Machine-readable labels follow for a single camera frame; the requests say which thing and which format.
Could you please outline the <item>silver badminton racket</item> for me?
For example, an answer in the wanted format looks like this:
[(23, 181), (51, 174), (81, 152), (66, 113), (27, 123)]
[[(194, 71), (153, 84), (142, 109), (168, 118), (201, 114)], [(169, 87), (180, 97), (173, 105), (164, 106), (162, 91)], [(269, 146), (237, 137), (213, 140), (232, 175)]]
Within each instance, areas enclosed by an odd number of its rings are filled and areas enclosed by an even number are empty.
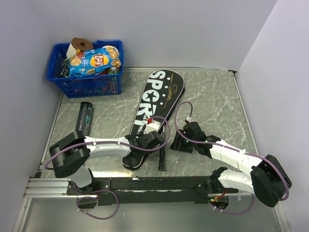
[[(164, 143), (166, 141), (165, 140), (165, 126), (163, 126), (161, 137)], [(163, 146), (160, 148), (160, 151), (159, 151), (158, 171), (161, 171), (161, 172), (165, 170), (165, 148), (166, 146)]]

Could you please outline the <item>black SPORT racket bag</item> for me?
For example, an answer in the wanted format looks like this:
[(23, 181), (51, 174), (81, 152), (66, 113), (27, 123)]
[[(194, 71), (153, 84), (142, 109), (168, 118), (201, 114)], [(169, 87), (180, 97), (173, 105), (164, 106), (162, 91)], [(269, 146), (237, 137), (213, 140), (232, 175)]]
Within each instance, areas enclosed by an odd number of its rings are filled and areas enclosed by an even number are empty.
[[(185, 81), (182, 75), (171, 70), (158, 70), (149, 75), (129, 135), (145, 134), (144, 128), (148, 118), (160, 122), (158, 133), (161, 135), (163, 126), (172, 115), (176, 104), (185, 90)], [(130, 170), (141, 167), (150, 152), (134, 152), (122, 158), (122, 164)]]

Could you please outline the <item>black shuttlecock tube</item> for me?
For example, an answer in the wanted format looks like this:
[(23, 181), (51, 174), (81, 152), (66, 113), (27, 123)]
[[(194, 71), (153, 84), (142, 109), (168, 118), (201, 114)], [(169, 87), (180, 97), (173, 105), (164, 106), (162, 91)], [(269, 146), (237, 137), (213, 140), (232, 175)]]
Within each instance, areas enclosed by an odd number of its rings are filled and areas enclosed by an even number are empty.
[(93, 104), (88, 101), (83, 101), (80, 104), (80, 109), (75, 125), (76, 131), (81, 131), (84, 136), (89, 136), (90, 125), (93, 113)]

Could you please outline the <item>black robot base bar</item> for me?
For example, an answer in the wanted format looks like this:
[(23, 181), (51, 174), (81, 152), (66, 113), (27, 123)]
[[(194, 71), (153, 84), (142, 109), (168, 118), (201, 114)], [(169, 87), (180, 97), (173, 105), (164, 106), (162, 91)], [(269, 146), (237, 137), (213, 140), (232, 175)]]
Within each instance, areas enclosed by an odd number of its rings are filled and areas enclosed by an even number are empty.
[(78, 189), (69, 181), (67, 195), (89, 196), (98, 200), (99, 206), (116, 203), (208, 203), (210, 196), (222, 193), (237, 193), (226, 190), (219, 181), (209, 176), (168, 177), (99, 177), (95, 183)]

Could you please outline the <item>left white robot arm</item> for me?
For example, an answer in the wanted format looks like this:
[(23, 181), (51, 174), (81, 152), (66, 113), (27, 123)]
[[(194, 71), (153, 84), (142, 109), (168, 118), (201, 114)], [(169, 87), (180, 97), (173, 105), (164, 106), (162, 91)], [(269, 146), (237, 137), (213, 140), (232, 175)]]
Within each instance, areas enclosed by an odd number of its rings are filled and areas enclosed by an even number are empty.
[(165, 139), (157, 131), (140, 136), (127, 135), (114, 139), (98, 139), (74, 131), (49, 148), (52, 170), (56, 178), (68, 178), (80, 191), (90, 194), (96, 183), (92, 172), (84, 166), (88, 159), (103, 157), (125, 158), (134, 152), (153, 152), (160, 149)]

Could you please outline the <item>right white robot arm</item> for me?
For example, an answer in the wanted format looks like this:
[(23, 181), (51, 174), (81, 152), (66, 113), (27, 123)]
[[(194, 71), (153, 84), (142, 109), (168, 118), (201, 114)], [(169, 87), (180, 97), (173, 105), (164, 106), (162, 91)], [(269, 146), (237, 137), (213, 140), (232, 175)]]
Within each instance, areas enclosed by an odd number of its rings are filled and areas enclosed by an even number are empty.
[(211, 187), (215, 192), (224, 189), (238, 189), (249, 192), (268, 207), (289, 197), (292, 182), (273, 155), (262, 157), (236, 148), (223, 139), (207, 136), (195, 121), (188, 122), (178, 134), (193, 144), (195, 150), (204, 156), (224, 162), (236, 170), (221, 168), (214, 172)]

